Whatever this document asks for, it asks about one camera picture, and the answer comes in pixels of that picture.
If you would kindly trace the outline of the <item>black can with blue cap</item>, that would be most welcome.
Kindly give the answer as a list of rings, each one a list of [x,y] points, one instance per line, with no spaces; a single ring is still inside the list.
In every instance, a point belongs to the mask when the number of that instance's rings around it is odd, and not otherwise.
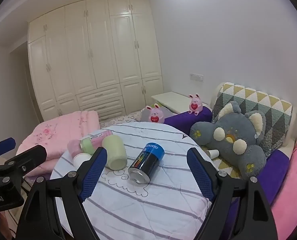
[[[165,154],[164,149],[149,142],[128,169],[129,177],[138,184],[148,184]]]

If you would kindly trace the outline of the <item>small white paper cup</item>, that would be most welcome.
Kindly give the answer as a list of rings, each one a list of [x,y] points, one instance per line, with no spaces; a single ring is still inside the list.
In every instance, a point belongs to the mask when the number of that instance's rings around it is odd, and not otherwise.
[[[218,150],[206,150],[206,154],[210,159],[215,159],[219,157],[219,151]]]

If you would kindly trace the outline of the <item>white paper cup on table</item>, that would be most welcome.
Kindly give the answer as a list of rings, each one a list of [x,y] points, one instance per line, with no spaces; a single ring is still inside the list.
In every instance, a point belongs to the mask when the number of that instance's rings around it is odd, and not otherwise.
[[[78,169],[83,162],[89,161],[91,159],[91,155],[87,153],[79,153],[73,158],[73,165],[76,169]]]

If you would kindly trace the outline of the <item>light green cup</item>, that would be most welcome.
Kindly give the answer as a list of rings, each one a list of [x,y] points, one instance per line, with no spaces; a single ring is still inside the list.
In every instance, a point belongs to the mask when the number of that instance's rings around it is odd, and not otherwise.
[[[106,168],[118,171],[127,165],[127,154],[121,137],[109,135],[103,139],[103,148],[107,151]]]

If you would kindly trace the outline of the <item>grey elephant plush toy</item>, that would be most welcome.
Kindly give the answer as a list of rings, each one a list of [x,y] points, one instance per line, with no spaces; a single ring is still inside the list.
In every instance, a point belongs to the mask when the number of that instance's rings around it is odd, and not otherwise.
[[[266,128],[261,111],[243,114],[236,101],[228,102],[213,122],[200,121],[191,126],[189,136],[199,145],[218,150],[219,156],[236,167],[243,179],[257,176],[267,157],[260,147]]]

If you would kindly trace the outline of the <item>purple bed sheet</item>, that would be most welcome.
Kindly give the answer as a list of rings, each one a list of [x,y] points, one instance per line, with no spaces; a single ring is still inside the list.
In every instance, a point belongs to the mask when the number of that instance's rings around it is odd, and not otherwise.
[[[164,123],[170,125],[185,134],[189,134],[191,126],[198,121],[212,120],[212,111],[208,107],[203,107],[198,116],[189,114],[187,112],[173,115],[165,119]],[[266,195],[270,204],[274,202],[276,195],[282,185],[284,177],[289,167],[288,157],[281,151],[281,149],[274,150],[267,159],[266,166],[257,175],[258,182]],[[238,200],[231,203],[225,226],[222,231],[220,239],[227,239],[230,235],[231,229],[234,226],[236,214],[238,210]]]

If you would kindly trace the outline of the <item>folded pink blanket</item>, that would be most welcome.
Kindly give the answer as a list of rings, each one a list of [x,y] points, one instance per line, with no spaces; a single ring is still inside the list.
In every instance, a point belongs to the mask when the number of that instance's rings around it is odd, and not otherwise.
[[[26,176],[37,177],[51,174],[60,157],[67,150],[67,144],[100,129],[99,116],[96,111],[76,111],[52,120],[45,121],[35,127],[18,147],[20,154],[35,145],[42,145],[47,152],[44,163],[30,171]]]

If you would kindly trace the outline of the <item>pink quilt at right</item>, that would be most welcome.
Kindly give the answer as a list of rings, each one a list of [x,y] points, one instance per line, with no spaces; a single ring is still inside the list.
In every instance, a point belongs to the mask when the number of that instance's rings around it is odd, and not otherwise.
[[[297,146],[281,190],[274,200],[272,213],[278,239],[287,239],[297,226]]]

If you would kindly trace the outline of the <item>pink bunny plush right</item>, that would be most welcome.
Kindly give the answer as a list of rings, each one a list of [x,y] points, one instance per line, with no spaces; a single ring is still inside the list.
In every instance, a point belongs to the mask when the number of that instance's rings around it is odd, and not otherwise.
[[[191,102],[189,104],[189,114],[194,114],[195,116],[198,116],[199,113],[203,110],[203,103],[200,99],[198,94],[189,95],[189,98],[191,98]]]

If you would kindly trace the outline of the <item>pink bunny plush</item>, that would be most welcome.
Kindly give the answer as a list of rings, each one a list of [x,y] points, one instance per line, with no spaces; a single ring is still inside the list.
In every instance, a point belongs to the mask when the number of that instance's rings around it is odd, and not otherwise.
[[[149,110],[149,115],[148,115],[149,122],[161,123],[161,124],[164,123],[165,121],[164,113],[161,110],[161,107],[159,106],[159,104],[155,103],[153,107],[146,106],[145,108]]]
[[[199,113],[203,110],[203,103],[200,99],[198,94],[189,95],[189,98],[191,98],[191,102],[189,104],[189,114],[194,114],[195,116],[198,116]]]

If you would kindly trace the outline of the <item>pink green bottle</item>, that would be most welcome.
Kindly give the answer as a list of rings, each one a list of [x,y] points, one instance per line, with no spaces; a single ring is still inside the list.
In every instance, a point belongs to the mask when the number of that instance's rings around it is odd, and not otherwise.
[[[67,145],[67,150],[74,158],[80,153],[93,155],[98,147],[102,146],[105,137],[112,135],[111,131],[104,131],[95,135],[89,134],[84,139],[73,139]]]

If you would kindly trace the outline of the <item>triangle patterned quilted headboard cover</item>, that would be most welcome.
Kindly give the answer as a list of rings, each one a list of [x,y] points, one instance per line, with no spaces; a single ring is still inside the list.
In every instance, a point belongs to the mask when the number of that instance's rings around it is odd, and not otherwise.
[[[266,128],[260,146],[266,156],[288,144],[297,114],[290,102],[253,88],[225,82],[216,88],[211,98],[212,117],[215,118],[230,101],[239,104],[242,114],[251,111],[264,114]]]

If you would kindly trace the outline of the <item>white bedside table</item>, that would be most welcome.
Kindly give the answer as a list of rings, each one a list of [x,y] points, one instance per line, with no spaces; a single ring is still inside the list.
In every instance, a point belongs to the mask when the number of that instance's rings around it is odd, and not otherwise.
[[[173,113],[184,113],[189,111],[192,98],[175,92],[167,92],[151,96],[154,103],[169,109]]]

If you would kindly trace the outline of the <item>pink bunny plush left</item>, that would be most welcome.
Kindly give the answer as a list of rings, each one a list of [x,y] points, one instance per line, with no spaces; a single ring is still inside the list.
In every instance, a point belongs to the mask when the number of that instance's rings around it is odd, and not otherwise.
[[[146,106],[145,108],[149,110],[149,115],[148,115],[149,122],[161,123],[161,124],[164,123],[165,121],[164,113],[161,110],[161,107],[159,106],[159,104],[155,103],[153,107]]]

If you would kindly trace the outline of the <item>cream built-in wardrobe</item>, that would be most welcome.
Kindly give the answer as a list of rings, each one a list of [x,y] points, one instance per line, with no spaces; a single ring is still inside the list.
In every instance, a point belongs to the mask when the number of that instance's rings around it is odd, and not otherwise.
[[[149,0],[82,0],[29,23],[30,74],[43,120],[140,111],[163,93]]]

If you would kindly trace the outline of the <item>white wall socket panel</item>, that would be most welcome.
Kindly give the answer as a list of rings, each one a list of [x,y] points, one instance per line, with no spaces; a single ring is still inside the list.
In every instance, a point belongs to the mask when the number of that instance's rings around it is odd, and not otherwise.
[[[203,81],[203,75],[190,73],[190,80],[197,81],[197,82],[202,82]]]

